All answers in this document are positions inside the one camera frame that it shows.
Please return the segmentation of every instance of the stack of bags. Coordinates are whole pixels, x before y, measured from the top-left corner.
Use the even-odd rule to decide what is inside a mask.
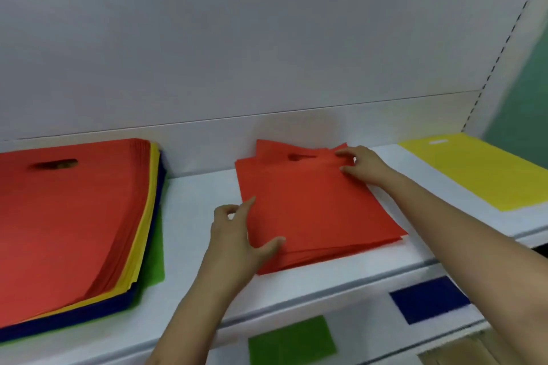
[[[357,254],[407,234],[362,182],[340,172],[353,164],[334,154],[342,147],[257,140],[256,156],[236,161],[242,200],[257,197],[247,223],[251,245],[287,239],[259,274]]]
[[[131,306],[164,177],[141,139],[0,154],[0,341]]]

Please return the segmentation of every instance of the green wall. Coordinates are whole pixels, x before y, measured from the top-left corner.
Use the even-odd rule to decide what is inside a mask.
[[[484,140],[548,168],[548,28]]]

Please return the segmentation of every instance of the hand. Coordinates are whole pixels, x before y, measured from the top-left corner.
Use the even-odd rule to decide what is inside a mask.
[[[255,198],[238,205],[222,205],[214,211],[209,246],[197,280],[206,280],[231,301],[251,281],[261,266],[274,257],[285,242],[276,237],[260,248],[249,244],[247,214]],[[232,220],[229,214],[235,214]]]
[[[382,159],[365,146],[346,147],[337,150],[337,156],[352,156],[356,158],[354,166],[341,166],[342,173],[346,173],[359,179],[362,182],[375,186],[382,186],[387,178],[394,173],[394,169],[388,166]]]

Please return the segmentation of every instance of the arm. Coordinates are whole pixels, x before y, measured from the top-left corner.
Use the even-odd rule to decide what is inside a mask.
[[[198,275],[146,365],[206,362],[209,346],[226,309],[285,241],[277,237],[260,248],[249,244],[245,221],[254,201],[252,198],[239,207],[223,205],[215,210],[209,247]]]
[[[388,167],[366,147],[341,170],[384,189],[491,325],[531,364],[548,363],[548,260]]]

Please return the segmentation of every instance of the red sheet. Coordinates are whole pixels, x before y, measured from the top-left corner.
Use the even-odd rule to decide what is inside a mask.
[[[52,169],[52,161],[76,159]],[[148,193],[150,143],[0,154],[0,327],[110,290]]]
[[[327,148],[268,140],[257,141],[256,157],[236,161],[242,199],[257,197],[248,217],[251,245],[287,239],[259,274],[356,254],[406,234],[363,183],[340,172],[352,164]]]

